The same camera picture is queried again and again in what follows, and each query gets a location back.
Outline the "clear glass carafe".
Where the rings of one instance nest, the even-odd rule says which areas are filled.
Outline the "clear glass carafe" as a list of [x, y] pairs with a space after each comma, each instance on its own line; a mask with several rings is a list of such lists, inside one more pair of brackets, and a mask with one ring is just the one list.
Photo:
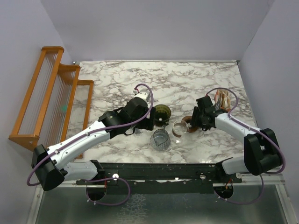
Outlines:
[[150, 146], [159, 152], [168, 150], [171, 144], [171, 140], [168, 132], [166, 131], [166, 125], [157, 129], [150, 137]]

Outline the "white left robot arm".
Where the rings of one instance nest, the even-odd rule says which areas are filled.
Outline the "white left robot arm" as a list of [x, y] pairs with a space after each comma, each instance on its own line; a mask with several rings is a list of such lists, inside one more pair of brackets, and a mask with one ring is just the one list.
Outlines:
[[88, 161], [76, 165], [72, 160], [97, 144], [126, 135], [130, 128], [152, 130], [153, 118], [147, 118], [147, 115], [155, 109], [148, 105], [149, 98], [147, 92], [140, 92], [124, 107], [105, 112], [69, 139], [49, 147], [36, 146], [31, 166], [43, 190], [52, 190], [66, 180], [86, 179], [93, 184], [100, 183], [103, 172], [98, 164]]

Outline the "brown wooden dripper collar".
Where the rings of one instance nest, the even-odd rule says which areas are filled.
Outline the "brown wooden dripper collar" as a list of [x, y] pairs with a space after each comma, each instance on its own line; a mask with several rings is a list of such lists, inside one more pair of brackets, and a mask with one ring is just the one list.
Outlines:
[[189, 133], [194, 133], [198, 130], [198, 127], [191, 126], [191, 120], [192, 116], [185, 116], [182, 118], [182, 121], [184, 121], [188, 126]]

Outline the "orange coffee filter box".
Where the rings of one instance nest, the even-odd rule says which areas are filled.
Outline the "orange coffee filter box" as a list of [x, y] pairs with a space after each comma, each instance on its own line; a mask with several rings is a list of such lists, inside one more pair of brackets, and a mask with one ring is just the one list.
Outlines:
[[230, 97], [229, 92], [227, 90], [217, 90], [214, 96], [214, 102], [216, 110], [223, 109], [227, 112], [231, 110]]

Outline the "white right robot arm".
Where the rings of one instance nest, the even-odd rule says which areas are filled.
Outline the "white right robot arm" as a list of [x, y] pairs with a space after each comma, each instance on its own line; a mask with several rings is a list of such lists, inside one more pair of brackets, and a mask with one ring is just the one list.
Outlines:
[[196, 102], [191, 119], [192, 127], [203, 131], [217, 128], [243, 144], [243, 156], [220, 162], [221, 167], [214, 172], [217, 181], [226, 182], [235, 173], [260, 175], [278, 167], [281, 167], [278, 173], [284, 170], [285, 158], [271, 129], [251, 127], [235, 119], [230, 112], [217, 110], [209, 96], [199, 98]]

